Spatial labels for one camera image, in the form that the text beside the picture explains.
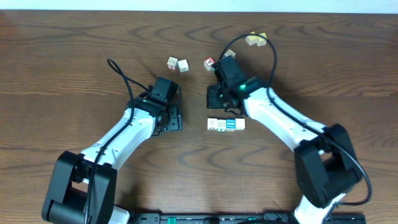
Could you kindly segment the cream wooden number block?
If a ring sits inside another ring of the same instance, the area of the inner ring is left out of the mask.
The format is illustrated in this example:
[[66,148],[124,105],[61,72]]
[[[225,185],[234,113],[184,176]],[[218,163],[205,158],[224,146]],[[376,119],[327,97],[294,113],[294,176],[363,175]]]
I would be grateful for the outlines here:
[[207,129],[217,129],[218,119],[217,118],[208,118],[207,119]]

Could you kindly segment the green sided wooden block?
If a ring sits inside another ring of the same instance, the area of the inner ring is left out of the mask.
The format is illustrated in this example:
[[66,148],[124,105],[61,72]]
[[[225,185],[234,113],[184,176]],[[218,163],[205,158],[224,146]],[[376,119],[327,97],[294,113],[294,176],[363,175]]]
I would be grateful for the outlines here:
[[220,131],[220,132],[226,131],[226,120],[225,119],[217,120],[216,130]]

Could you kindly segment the blue faced wooden block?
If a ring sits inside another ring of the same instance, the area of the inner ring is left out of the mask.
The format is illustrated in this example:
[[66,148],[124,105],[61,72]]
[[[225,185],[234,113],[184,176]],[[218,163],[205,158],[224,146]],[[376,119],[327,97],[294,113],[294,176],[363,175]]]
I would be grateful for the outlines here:
[[235,119],[227,119],[226,120],[226,131],[235,131],[236,130],[236,120]]

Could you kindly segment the plain cream wooden block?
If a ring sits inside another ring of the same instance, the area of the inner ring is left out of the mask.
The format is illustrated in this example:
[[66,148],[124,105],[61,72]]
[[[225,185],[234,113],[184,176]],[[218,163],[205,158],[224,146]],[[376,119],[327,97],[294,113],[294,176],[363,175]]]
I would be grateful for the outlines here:
[[246,122],[244,118],[236,118],[235,119],[235,130],[242,131],[246,127]]

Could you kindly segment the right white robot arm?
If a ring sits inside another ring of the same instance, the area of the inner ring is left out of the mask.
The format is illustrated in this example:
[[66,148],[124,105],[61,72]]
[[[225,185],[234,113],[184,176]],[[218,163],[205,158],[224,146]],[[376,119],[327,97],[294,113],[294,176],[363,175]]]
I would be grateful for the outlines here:
[[209,109],[239,109],[274,133],[294,153],[303,197],[292,223],[325,223],[334,208],[361,180],[368,180],[347,130],[316,122],[281,100],[258,78],[220,81],[206,94]]

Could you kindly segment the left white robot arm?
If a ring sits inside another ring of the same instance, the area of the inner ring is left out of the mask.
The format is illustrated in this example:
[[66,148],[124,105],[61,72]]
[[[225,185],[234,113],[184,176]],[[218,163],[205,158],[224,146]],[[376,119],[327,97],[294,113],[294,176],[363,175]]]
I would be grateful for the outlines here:
[[178,104],[136,98],[100,140],[79,154],[57,159],[42,218],[50,223],[128,223],[129,211],[114,204],[116,179],[123,164],[154,133],[182,129]]

